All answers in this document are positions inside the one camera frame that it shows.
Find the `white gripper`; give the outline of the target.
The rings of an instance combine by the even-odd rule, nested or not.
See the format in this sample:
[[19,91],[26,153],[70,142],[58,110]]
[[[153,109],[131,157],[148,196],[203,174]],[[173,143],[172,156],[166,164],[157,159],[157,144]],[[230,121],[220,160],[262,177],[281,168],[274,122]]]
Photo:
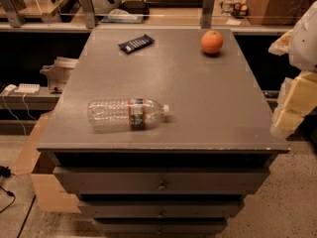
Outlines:
[[294,79],[286,78],[281,85],[277,106],[273,111],[270,132],[287,138],[304,118],[317,107],[317,1],[289,30],[272,43],[268,52],[276,56],[287,54],[289,63],[301,71]]

